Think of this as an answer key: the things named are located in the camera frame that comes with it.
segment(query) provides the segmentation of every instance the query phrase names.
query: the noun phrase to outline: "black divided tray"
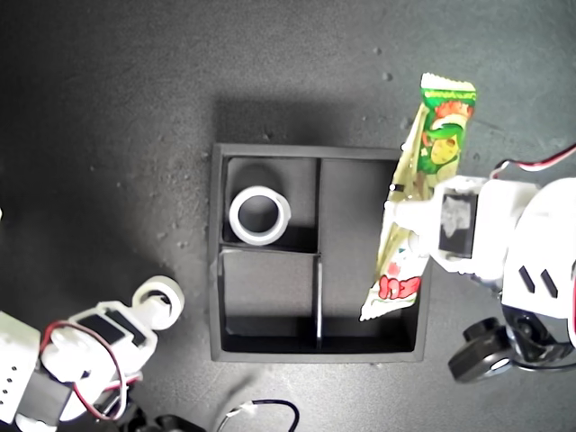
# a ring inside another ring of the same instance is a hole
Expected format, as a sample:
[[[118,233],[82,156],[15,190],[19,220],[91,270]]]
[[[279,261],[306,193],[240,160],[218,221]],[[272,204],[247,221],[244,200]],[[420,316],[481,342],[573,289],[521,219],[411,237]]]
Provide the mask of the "black divided tray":
[[[429,273],[416,303],[360,322],[374,281],[383,203],[400,152],[217,144],[211,174],[209,283],[216,361],[411,362],[423,356]],[[232,232],[232,199],[266,185],[292,218],[274,244]]]

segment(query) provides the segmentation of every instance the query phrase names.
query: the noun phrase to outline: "tape roll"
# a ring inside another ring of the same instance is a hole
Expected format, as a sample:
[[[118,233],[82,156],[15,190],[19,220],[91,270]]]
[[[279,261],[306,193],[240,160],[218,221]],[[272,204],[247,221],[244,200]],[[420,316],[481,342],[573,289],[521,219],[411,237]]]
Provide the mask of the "tape roll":
[[[240,222],[240,208],[250,198],[265,197],[271,200],[278,210],[277,219],[271,229],[262,232],[254,232],[247,229]],[[292,217],[290,204],[286,198],[278,192],[265,186],[251,186],[240,192],[230,205],[229,222],[234,234],[249,245],[265,246],[277,241],[288,228],[288,221]]]

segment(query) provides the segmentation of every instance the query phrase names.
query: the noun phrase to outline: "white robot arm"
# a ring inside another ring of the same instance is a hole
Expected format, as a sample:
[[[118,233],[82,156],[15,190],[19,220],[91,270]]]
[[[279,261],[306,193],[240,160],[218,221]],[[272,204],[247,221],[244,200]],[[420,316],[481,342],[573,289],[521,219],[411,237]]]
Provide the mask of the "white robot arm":
[[[459,175],[427,202],[385,208],[448,272],[501,284],[504,306],[567,320],[576,346],[576,178],[540,188]]]
[[[134,293],[131,307],[98,303],[50,325],[42,341],[38,330],[0,312],[0,349],[10,353],[0,356],[0,421],[42,432],[86,410],[102,418],[114,410],[119,418],[127,385],[141,379],[156,349],[153,330],[172,326],[183,307],[178,284],[155,276]]]

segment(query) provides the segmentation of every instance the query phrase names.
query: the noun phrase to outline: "tray divider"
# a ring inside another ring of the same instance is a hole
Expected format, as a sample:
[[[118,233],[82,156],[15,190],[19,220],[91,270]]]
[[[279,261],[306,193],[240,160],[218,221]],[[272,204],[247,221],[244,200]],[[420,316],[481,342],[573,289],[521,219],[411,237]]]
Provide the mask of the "tray divider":
[[[314,324],[316,327],[316,349],[322,349],[322,246],[320,238],[320,197],[322,189],[322,159],[316,159],[316,229],[318,245],[318,255],[314,263]]]

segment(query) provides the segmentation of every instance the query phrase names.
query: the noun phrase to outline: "snack wrapper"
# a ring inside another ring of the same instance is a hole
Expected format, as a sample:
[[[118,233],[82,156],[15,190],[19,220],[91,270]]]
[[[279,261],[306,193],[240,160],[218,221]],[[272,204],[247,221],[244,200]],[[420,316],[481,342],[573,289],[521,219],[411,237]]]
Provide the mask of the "snack wrapper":
[[[428,200],[434,186],[455,176],[464,151],[466,123],[476,103],[476,89],[470,83],[424,74],[420,87],[423,102],[401,147],[388,194],[388,201],[396,203]],[[375,282],[360,320],[414,304],[427,262],[428,252],[419,251],[418,236],[400,228],[384,212]]]

